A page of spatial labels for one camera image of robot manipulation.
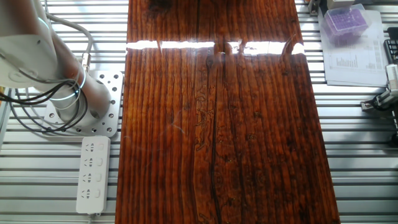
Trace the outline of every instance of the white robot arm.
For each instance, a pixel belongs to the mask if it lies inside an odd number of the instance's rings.
[[[91,45],[79,62],[53,31],[48,17],[60,20],[46,15],[40,0],[0,0],[0,86],[34,87],[46,93],[73,81],[75,86],[62,86],[50,101],[65,123],[82,118],[79,126],[93,124],[107,113],[111,99],[103,83],[88,74]]]

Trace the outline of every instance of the wooden board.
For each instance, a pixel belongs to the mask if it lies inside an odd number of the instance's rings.
[[[293,0],[130,0],[116,223],[340,223]]]

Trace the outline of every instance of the plastic container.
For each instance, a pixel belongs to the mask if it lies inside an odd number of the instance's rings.
[[[330,41],[359,37],[370,25],[362,4],[330,9],[326,12],[322,26]]]

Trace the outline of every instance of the power strip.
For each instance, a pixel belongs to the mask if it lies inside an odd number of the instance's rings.
[[[76,200],[78,213],[94,214],[105,210],[110,149],[108,137],[83,138]]]

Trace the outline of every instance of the white cable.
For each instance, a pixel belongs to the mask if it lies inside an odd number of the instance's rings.
[[[47,0],[44,0],[44,9],[45,12],[49,12],[49,7],[47,6]]]
[[[88,224],[91,224],[91,222],[93,221],[93,217],[94,217],[94,214],[88,215]]]
[[[48,13],[48,12],[47,12],[45,15],[46,15],[49,19],[51,19],[52,21],[59,22],[59,23],[65,25],[65,26],[72,27],[72,28],[74,28],[74,29],[76,29],[76,30],[82,31],[82,32],[87,36],[87,38],[88,38],[88,45],[87,45],[87,49],[86,49],[86,52],[85,52],[85,53],[88,53],[88,54],[90,53],[91,48],[92,48],[92,46],[93,46],[94,40],[93,40],[93,36],[90,34],[90,32],[88,32],[88,30],[86,30],[86,29],[85,29],[84,27],[82,27],[81,25],[78,25],[78,24],[76,24],[76,23],[74,23],[74,22],[67,21],[67,20],[65,20],[65,19],[58,18],[58,17],[56,17],[56,16],[51,15],[51,14]]]

